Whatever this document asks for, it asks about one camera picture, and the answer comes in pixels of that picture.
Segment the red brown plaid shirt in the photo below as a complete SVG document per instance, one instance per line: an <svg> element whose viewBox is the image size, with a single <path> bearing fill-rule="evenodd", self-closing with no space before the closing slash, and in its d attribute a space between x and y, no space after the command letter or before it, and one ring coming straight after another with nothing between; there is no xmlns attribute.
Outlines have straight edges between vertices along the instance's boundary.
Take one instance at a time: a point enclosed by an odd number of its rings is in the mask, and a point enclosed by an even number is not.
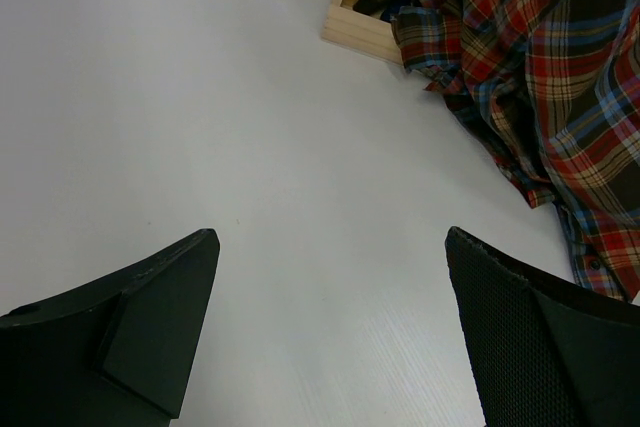
<svg viewBox="0 0 640 427"><path fill-rule="evenodd" d="M639 0L358 0L390 23L531 207L558 214L575 282L639 292Z"/></svg>

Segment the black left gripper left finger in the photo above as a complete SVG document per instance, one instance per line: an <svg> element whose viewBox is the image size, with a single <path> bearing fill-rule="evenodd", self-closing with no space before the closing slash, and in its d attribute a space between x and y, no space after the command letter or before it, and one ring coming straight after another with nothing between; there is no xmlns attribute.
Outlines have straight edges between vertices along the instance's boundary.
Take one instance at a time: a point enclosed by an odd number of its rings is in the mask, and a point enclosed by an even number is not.
<svg viewBox="0 0 640 427"><path fill-rule="evenodd" d="M4 426L167 426L179 417L220 243L201 229L1 318Z"/></svg>

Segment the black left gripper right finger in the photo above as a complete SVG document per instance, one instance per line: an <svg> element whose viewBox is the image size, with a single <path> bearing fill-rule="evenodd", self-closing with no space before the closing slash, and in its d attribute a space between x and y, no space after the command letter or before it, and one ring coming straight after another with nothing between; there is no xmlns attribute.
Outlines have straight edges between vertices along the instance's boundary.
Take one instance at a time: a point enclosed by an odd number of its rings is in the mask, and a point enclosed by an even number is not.
<svg viewBox="0 0 640 427"><path fill-rule="evenodd" d="M639 308L452 227L445 240L488 426L636 426Z"/></svg>

